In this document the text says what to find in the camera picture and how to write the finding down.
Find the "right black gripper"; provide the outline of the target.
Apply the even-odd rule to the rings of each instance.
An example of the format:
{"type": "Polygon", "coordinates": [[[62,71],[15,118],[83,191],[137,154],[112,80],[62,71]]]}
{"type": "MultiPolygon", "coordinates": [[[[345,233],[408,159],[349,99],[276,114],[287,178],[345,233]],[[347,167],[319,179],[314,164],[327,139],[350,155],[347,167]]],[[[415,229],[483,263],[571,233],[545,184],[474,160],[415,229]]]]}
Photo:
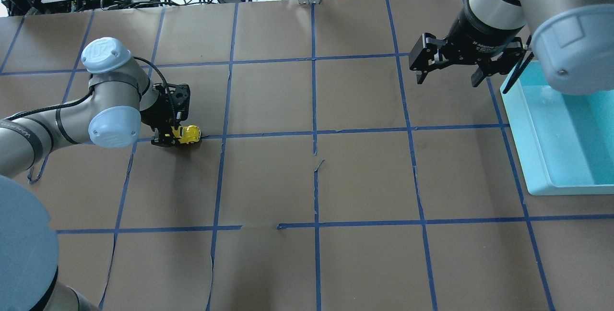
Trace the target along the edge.
{"type": "Polygon", "coordinates": [[[508,74],[526,55],[524,47],[507,47],[522,27],[500,29],[480,20],[470,9],[462,9],[444,38],[442,46],[434,34],[422,33],[409,53],[409,67],[418,85],[442,64],[477,64],[472,87],[496,73],[508,74]]]}

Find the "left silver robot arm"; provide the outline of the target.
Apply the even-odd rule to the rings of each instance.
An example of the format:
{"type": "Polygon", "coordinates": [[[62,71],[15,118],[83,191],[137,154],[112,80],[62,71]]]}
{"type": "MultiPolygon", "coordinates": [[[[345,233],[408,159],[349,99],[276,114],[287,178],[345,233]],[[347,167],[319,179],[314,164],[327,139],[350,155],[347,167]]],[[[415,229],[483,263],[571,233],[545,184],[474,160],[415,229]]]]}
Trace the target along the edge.
{"type": "Polygon", "coordinates": [[[16,176],[68,149],[129,149],[143,126],[151,143],[177,147],[197,142],[198,127],[182,126],[191,90],[172,84],[153,62],[120,40],[101,37],[81,52],[88,72],[80,98],[1,119],[1,309],[98,311],[99,305],[60,278],[59,234],[44,204],[16,176]]]}

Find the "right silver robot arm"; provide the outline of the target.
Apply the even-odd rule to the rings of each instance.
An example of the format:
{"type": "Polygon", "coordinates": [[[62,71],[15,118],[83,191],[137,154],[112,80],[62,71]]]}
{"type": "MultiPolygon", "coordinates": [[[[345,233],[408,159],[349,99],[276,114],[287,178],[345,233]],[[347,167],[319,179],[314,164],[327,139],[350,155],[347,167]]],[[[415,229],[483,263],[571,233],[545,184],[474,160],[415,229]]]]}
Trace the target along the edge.
{"type": "Polygon", "coordinates": [[[508,92],[530,61],[547,84],[574,96],[613,89],[613,0],[462,0],[447,36],[423,33],[409,54],[421,85],[452,65],[474,65],[472,86],[494,75],[513,75],[508,92]]]}

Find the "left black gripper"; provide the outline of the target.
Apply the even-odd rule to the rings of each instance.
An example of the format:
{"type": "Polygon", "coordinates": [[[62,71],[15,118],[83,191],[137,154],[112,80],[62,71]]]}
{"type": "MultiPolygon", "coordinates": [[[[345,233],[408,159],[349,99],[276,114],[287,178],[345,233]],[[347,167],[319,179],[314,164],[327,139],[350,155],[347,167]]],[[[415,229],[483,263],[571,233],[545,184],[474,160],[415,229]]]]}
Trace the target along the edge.
{"type": "Polygon", "coordinates": [[[151,138],[151,145],[158,147],[175,147],[177,140],[189,139],[189,127],[173,123],[173,117],[169,108],[169,103],[163,98],[160,92],[153,92],[155,101],[147,109],[140,111],[141,121],[149,125],[154,131],[151,138]]]}

